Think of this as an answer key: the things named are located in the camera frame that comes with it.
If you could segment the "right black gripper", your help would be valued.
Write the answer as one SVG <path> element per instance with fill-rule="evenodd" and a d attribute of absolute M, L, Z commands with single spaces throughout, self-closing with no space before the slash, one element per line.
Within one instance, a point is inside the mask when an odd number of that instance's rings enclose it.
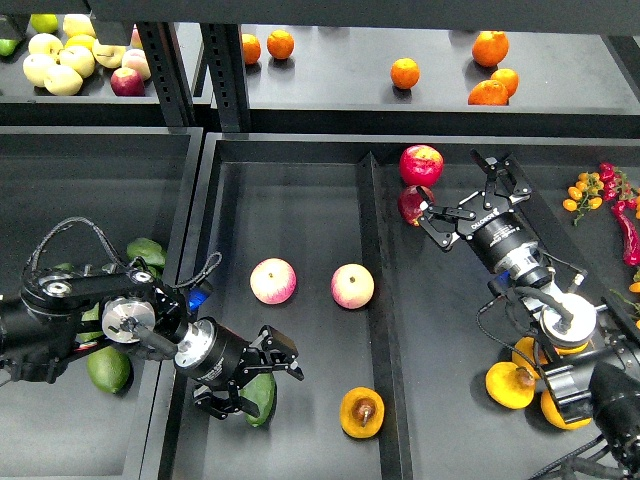
<path fill-rule="evenodd" d="M 538 242 L 512 206 L 528 200 L 532 187 L 516 156 L 484 157 L 475 149 L 470 156 L 486 174 L 482 193 L 475 192 L 458 207 L 444 207 L 435 204 L 425 187 L 418 187 L 419 226 L 442 250 L 463 238 L 491 273 L 531 272 L 538 267 Z"/>

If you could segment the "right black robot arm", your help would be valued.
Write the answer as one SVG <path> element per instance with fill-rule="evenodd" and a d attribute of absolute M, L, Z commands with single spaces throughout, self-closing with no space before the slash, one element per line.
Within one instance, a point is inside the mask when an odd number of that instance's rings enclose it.
<path fill-rule="evenodd" d="M 509 346 L 512 360 L 497 362 L 485 389 L 498 404 L 518 410 L 534 399 L 565 427 L 590 421 L 594 440 L 535 473 L 537 479 L 636 479 L 639 476 L 639 334 L 622 310 L 579 295 L 585 270 L 569 264 L 566 289 L 555 281 L 560 259 L 548 253 L 518 214 L 532 189 L 513 156 L 472 157 L 486 175 L 483 189 L 457 205 L 438 206 L 417 187 L 418 225 L 444 251 L 466 242 L 493 278 L 484 314 L 504 302 L 511 324 L 528 342 Z"/>

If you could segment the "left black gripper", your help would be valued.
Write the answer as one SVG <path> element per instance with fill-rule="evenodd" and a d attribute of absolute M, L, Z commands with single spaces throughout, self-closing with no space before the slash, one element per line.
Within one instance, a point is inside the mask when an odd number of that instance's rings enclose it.
<path fill-rule="evenodd" d="M 250 379 L 279 371 L 298 381 L 304 379 L 294 341 L 279 330 L 264 325 L 249 344 L 207 317 L 188 325 L 174 357 L 176 370 L 201 384 L 193 392 L 197 408 L 219 420 L 239 412 L 254 417 L 260 414 L 258 405 L 242 396 L 233 380 L 242 355 L 243 373 Z M 227 397 L 217 396 L 214 391 L 226 391 Z"/>

